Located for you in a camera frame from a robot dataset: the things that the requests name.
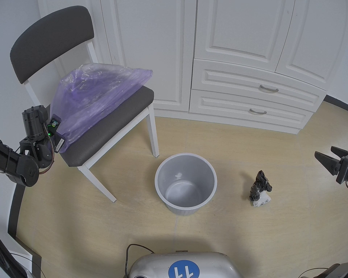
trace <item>chair backrest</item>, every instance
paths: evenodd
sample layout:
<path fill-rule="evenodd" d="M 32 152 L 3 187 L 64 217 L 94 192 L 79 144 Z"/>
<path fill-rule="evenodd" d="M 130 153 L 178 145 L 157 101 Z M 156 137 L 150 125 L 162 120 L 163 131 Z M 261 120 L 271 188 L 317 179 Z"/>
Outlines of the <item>chair backrest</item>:
<path fill-rule="evenodd" d="M 75 46 L 94 37 L 86 7 L 55 11 L 31 25 L 12 46 L 10 59 L 21 84 Z"/>

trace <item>blue circular logo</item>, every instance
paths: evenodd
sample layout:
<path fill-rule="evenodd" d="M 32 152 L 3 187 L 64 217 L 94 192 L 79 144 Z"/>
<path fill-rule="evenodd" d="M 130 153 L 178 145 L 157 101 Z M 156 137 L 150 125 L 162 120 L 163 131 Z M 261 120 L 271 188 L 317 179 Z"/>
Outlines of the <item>blue circular logo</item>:
<path fill-rule="evenodd" d="M 199 267 L 188 260 L 177 261 L 170 266 L 168 276 L 169 278 L 198 278 Z"/>

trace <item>chair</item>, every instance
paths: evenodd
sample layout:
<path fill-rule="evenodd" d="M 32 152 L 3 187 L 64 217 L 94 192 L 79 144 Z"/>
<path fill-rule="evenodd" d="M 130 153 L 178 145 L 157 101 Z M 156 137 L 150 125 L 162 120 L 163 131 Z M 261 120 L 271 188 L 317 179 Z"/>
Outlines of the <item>chair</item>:
<path fill-rule="evenodd" d="M 28 78 L 73 47 L 86 43 L 91 62 L 98 63 L 92 38 L 93 25 L 87 8 L 72 6 L 55 11 L 31 25 L 13 45 L 10 58 L 21 84 L 34 105 L 40 105 Z M 126 133 L 146 117 L 152 153 L 159 155 L 153 91 L 143 86 L 108 116 L 61 153 L 70 167 L 77 167 L 111 201 L 116 198 L 91 173 L 95 164 Z"/>

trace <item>chair leg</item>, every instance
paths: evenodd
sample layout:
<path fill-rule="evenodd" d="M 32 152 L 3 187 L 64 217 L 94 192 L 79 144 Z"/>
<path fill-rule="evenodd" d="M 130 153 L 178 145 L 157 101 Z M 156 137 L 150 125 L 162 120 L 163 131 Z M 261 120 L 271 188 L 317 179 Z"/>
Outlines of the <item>chair leg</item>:
<path fill-rule="evenodd" d="M 159 148 L 158 148 L 158 141 L 157 141 L 155 112 L 153 111 L 153 103 L 151 103 L 148 106 L 148 109 L 149 109 L 149 114 L 146 116 L 146 122 L 148 124 L 152 154 L 154 157 L 158 157 L 159 156 Z"/>
<path fill-rule="evenodd" d="M 78 166 L 77 168 L 113 203 L 116 201 L 116 198 L 105 188 L 105 186 L 102 185 L 102 183 L 92 174 L 85 164 Z"/>

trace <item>cylindrical black motor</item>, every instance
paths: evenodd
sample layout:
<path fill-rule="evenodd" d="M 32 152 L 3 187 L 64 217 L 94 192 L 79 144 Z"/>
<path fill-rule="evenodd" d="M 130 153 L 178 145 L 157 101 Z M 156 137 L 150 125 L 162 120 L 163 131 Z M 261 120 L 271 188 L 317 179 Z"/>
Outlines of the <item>cylindrical black motor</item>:
<path fill-rule="evenodd" d="M 28 138 L 35 138 L 39 141 L 45 138 L 44 128 L 42 124 L 47 121 L 47 109 L 43 105 L 32 106 L 22 112 L 25 133 Z"/>

